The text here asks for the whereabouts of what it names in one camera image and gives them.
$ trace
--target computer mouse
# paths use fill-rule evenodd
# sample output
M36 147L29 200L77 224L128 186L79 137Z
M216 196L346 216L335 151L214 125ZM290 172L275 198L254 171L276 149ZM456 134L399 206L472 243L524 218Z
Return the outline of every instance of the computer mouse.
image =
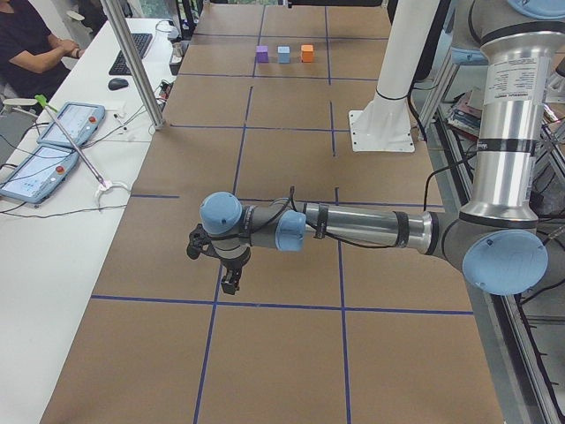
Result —
M129 85L130 83L127 82L127 79L112 78L108 83L108 88L112 91L116 91L119 90L120 88L126 88Z

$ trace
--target cube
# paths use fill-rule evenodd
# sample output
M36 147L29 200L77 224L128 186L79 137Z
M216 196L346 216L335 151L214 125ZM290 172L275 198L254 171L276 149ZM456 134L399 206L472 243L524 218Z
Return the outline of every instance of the cube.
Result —
M314 61L314 46L312 44L303 44L300 47L300 60L305 63Z
M257 46L255 50L255 57L257 62L260 64L267 64L268 63L268 47L267 46Z
M279 64L289 64L290 63L290 47L289 46L279 46Z

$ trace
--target dark shirt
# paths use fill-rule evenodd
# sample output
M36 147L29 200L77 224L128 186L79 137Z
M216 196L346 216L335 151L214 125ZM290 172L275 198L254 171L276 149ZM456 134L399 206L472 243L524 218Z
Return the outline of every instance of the dark shirt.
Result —
M32 55L52 50L48 40L51 31L37 10L27 0L11 0L10 5L14 13L0 12L0 74L20 97L45 95L49 99L69 70L61 62L44 73L10 63L10 59L26 50Z

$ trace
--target white desk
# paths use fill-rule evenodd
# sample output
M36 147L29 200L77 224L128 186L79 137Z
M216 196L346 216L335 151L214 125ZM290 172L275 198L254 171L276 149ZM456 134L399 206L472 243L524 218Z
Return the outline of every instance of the white desk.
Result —
M157 19L130 19L132 32L155 34ZM132 77L130 86L107 89L119 47L109 24L57 91L51 104L66 101L105 105L109 110L94 136L117 127L115 109L130 117L141 106ZM157 32L143 59L152 87L172 80L171 47L165 33ZM38 122L47 121L45 112ZM86 150L107 179L131 185L152 139L147 113L136 118L128 131L115 133ZM30 132L20 147L32 150L37 138ZM15 152L11 163L26 154ZM39 208L25 206L14 213L51 215L94 208L98 182L84 163ZM124 205L129 194L116 190L102 196L103 206ZM0 200L0 210L19 202ZM71 347L80 319L123 214L122 209L87 212L50 219L24 219L0 215L0 422L30 424L40 420Z

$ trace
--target black keyboard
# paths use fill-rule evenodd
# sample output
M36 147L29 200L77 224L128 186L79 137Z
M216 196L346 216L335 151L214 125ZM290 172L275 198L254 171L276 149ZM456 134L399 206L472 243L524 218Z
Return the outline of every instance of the black keyboard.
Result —
M135 42L135 47L137 47L139 56L143 57L149 49L149 44L151 44L151 39L153 39L152 34L132 34L133 42ZM116 60L111 68L109 68L109 75L132 75L130 68L127 67L125 63L124 53L121 51L117 54Z

